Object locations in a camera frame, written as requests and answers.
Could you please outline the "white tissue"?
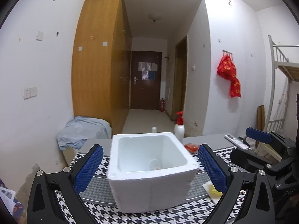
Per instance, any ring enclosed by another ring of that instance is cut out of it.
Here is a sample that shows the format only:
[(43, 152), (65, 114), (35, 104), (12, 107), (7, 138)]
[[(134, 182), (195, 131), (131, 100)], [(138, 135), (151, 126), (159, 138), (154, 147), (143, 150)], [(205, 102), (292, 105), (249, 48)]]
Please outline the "white tissue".
[(208, 181), (202, 185), (206, 193), (209, 195), (209, 198), (213, 201), (213, 203), (216, 205), (220, 198), (222, 197), (222, 192), (217, 191), (214, 187), (212, 181)]

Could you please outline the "yellow foam net sleeve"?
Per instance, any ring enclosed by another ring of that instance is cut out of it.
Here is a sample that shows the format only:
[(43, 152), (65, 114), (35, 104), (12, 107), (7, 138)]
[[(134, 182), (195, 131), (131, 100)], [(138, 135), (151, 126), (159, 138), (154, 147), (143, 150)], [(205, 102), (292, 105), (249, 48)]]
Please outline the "yellow foam net sleeve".
[(222, 192), (217, 191), (213, 184), (209, 186), (209, 195), (211, 198), (220, 198), (222, 196)]

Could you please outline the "blue face mask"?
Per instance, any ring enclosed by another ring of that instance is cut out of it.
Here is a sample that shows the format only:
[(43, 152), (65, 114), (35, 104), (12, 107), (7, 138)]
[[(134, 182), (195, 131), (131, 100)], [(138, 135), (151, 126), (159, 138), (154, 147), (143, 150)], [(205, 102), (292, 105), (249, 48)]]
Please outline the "blue face mask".
[(160, 170), (161, 162), (158, 159), (153, 159), (149, 162), (149, 170)]

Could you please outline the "white remote control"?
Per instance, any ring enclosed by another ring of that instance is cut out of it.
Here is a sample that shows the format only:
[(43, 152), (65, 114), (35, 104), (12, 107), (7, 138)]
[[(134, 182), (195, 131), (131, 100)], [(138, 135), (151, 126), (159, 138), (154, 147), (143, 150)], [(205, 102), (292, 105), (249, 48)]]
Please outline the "white remote control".
[(234, 136), (232, 136), (230, 134), (224, 135), (224, 138), (227, 139), (228, 141), (230, 141), (231, 143), (233, 143), (235, 146), (237, 146), (243, 150), (247, 150), (250, 148), (245, 143), (243, 143), (241, 140), (239, 140), (238, 138), (235, 138)]

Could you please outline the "wooden planks leaning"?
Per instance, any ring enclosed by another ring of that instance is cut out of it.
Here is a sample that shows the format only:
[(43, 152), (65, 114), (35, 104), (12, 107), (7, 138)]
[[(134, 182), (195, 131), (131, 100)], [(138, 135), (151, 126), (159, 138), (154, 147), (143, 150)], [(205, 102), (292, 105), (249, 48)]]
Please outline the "wooden planks leaning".
[(265, 127), (265, 107), (264, 105), (258, 106), (256, 128), (263, 131)]

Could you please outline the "houndstooth table mat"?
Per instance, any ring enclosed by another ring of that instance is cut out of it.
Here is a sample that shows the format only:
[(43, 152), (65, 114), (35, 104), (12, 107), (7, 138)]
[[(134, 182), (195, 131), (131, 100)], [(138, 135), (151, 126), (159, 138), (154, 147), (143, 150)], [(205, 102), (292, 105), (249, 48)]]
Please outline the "houndstooth table mat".
[(229, 178), (223, 178), (223, 195), (214, 203), (203, 188), (212, 179), (210, 168), (203, 156), (187, 151), (182, 156), (150, 151), (121, 173), (116, 154), (106, 156), (99, 145), (93, 149), (94, 168), (84, 187), (62, 180), (75, 172), (77, 163), (58, 174), (55, 203), (64, 222), (226, 223), (238, 215), (246, 194), (242, 185), (233, 192)]

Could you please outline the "red snack packet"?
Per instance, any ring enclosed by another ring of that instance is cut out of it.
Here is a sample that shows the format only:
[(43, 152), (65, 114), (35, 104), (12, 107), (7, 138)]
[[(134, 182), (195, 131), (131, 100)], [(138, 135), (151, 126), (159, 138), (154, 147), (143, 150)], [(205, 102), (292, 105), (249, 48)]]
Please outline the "red snack packet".
[(185, 144), (184, 147), (191, 153), (191, 154), (196, 154), (198, 153), (199, 150), (199, 145), (196, 144)]

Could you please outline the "red plastic bag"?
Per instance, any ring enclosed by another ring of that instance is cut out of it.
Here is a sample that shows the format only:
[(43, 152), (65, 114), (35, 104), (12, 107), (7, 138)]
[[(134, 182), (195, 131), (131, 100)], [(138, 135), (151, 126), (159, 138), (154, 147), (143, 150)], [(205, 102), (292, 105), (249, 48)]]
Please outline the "red plastic bag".
[(229, 94), (231, 98), (241, 97), (241, 84), (237, 79), (237, 70), (230, 54), (224, 53), (217, 67), (217, 75), (230, 81)]

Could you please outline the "metal bunk bed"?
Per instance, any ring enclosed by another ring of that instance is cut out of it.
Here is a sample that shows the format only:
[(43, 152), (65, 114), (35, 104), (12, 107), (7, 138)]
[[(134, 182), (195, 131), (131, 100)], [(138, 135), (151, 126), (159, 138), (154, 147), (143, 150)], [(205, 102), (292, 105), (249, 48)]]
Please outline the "metal bunk bed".
[(298, 134), (298, 45), (276, 43), (266, 50), (265, 131), (295, 141)]

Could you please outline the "light blue crumpled cloth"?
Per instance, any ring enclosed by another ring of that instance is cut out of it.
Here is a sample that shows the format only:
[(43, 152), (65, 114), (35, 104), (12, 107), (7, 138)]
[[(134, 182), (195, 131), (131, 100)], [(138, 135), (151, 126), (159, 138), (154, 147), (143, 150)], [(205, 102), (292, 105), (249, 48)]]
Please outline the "light blue crumpled cloth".
[(110, 123), (98, 118), (76, 116), (71, 119), (57, 136), (59, 149), (80, 150), (88, 139), (110, 139), (112, 128)]

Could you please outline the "dark brown entrance door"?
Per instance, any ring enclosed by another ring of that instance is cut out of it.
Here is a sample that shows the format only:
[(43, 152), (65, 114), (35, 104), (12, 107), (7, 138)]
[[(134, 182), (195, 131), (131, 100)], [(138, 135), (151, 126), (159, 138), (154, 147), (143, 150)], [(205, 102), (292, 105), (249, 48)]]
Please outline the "dark brown entrance door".
[(161, 52), (132, 52), (130, 95), (131, 109), (159, 109), (161, 91), (161, 69)]

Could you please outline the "ceiling lamp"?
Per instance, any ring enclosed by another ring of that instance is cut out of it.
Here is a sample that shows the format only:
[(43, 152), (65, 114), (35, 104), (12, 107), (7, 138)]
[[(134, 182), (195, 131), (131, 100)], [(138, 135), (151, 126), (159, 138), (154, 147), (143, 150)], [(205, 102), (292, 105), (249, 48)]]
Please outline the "ceiling lamp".
[(149, 19), (150, 19), (151, 21), (153, 21), (154, 23), (155, 23), (156, 21), (161, 20), (162, 17), (163, 17), (163, 16), (162, 16), (161, 14), (158, 14), (158, 13), (151, 13), (151, 14), (149, 14)]

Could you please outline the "wooden wardrobe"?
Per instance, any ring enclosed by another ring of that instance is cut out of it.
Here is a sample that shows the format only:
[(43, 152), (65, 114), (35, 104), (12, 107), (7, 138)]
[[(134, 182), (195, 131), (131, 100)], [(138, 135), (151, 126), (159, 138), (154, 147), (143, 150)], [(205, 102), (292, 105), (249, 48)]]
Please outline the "wooden wardrobe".
[(73, 45), (73, 112), (106, 120), (114, 135), (129, 111), (131, 45), (124, 0), (85, 0)]

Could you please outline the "wall hook rack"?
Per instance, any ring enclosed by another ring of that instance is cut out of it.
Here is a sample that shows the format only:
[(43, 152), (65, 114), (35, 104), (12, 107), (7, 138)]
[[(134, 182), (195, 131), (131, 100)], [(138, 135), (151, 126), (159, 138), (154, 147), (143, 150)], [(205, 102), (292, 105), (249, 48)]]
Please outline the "wall hook rack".
[(226, 50), (223, 50), (223, 55), (229, 55), (231, 57), (231, 59), (233, 59), (233, 53), (229, 52), (229, 51), (226, 51)]

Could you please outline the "wooden side door frame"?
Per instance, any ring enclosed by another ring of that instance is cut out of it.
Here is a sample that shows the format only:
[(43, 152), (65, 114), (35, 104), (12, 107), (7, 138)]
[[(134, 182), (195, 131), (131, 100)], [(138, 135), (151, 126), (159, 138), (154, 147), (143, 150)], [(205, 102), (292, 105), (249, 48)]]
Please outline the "wooden side door frame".
[(184, 110), (187, 87), (187, 36), (175, 47), (175, 67), (172, 100), (172, 120), (178, 118), (177, 112)]

